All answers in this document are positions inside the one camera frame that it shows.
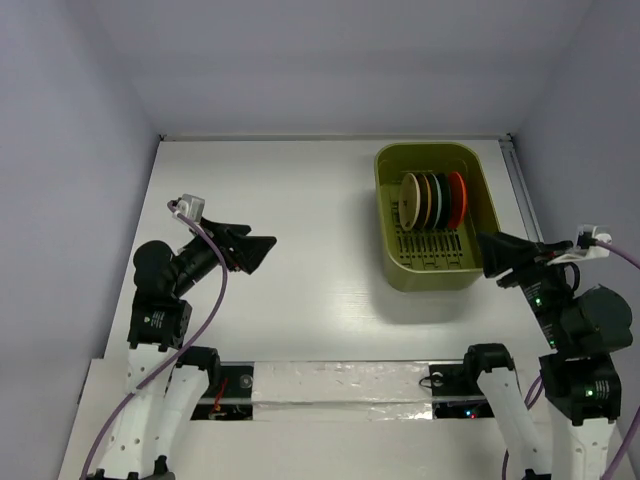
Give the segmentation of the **olive green dish rack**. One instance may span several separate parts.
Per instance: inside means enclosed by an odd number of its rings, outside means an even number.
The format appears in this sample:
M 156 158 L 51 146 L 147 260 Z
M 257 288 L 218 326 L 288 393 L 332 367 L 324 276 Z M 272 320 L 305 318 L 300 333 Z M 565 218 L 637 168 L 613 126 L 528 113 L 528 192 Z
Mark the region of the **olive green dish rack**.
M 435 229 L 438 193 L 435 175 L 458 171 L 464 178 L 468 207 L 455 230 Z M 432 208 L 424 229 L 400 226 L 398 196 L 406 173 L 427 176 Z M 476 241 L 479 232 L 499 230 L 488 184 L 476 153 L 457 143 L 397 143 L 375 159 L 376 200 L 388 283 L 403 292 L 459 290 L 470 286 L 483 270 Z

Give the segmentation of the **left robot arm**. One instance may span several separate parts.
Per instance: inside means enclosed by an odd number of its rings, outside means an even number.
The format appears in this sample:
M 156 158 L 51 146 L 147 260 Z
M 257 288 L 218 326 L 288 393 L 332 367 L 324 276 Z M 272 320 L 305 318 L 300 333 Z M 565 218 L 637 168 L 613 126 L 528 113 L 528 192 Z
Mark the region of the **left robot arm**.
M 218 351 L 196 343 L 215 315 L 189 335 L 185 295 L 215 268 L 223 286 L 232 272 L 252 274 L 277 243 L 247 225 L 177 218 L 193 235 L 179 252 L 154 240 L 134 253 L 126 394 L 96 435 L 83 479 L 174 478 L 176 449 L 196 405 L 221 383 Z

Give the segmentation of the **brown yellow plate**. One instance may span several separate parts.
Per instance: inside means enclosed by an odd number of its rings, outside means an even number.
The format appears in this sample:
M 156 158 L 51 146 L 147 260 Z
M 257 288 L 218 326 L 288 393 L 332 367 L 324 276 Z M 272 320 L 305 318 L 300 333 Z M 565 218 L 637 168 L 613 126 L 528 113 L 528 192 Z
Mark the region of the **brown yellow plate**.
M 427 176 L 423 173 L 417 175 L 418 185 L 420 189 L 420 208 L 416 227 L 424 229 L 429 220 L 432 208 L 432 192 Z

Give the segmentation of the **beige patterned plate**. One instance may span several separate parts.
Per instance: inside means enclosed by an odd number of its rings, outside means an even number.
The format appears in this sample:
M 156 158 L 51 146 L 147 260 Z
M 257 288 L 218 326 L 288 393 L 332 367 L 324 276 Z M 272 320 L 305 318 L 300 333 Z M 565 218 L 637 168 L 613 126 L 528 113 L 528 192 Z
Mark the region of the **beige patterned plate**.
M 406 173 L 402 179 L 398 196 L 400 226 L 410 231 L 415 226 L 420 211 L 420 187 L 413 173 Z

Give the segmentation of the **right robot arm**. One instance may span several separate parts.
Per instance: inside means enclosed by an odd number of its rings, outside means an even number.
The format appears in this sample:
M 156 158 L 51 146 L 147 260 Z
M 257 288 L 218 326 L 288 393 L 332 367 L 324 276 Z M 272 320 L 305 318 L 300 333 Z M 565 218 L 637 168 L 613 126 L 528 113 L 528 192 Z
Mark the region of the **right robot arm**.
M 501 288 L 521 289 L 552 350 L 539 359 L 552 443 L 537 434 L 504 345 L 470 346 L 460 368 L 462 384 L 488 401 L 520 478 L 611 478 L 622 459 L 607 458 L 622 399 L 611 355 L 633 342 L 632 312 L 604 286 L 578 294 L 565 275 L 581 261 L 614 252 L 610 233 L 584 225 L 574 242 L 545 244 L 503 232 L 481 232 L 477 242 L 485 276 Z

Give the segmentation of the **foil covered base bar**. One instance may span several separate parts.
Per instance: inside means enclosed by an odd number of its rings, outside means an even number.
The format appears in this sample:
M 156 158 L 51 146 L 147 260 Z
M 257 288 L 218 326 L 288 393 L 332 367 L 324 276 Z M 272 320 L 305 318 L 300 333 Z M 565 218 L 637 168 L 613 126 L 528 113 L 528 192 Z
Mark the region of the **foil covered base bar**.
M 253 419 L 261 422 L 430 420 L 432 397 L 418 362 L 258 362 Z

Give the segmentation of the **black teal plate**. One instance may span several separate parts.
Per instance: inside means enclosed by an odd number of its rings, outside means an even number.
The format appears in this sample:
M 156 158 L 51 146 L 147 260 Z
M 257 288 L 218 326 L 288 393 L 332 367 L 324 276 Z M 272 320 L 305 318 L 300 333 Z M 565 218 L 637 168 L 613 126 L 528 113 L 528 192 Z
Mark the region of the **black teal plate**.
M 445 229 L 452 213 L 452 194 L 447 176 L 444 173 L 435 175 L 438 193 L 438 211 L 435 229 Z

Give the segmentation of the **orange red plate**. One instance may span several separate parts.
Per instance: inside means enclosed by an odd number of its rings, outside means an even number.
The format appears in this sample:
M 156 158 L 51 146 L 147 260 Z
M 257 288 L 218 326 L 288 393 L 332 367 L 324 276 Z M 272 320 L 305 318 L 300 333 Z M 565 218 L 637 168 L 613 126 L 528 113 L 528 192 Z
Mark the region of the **orange red plate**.
M 451 189 L 451 215 L 448 228 L 455 230 L 464 221 L 468 207 L 468 194 L 465 180 L 458 171 L 451 172 L 448 181 Z

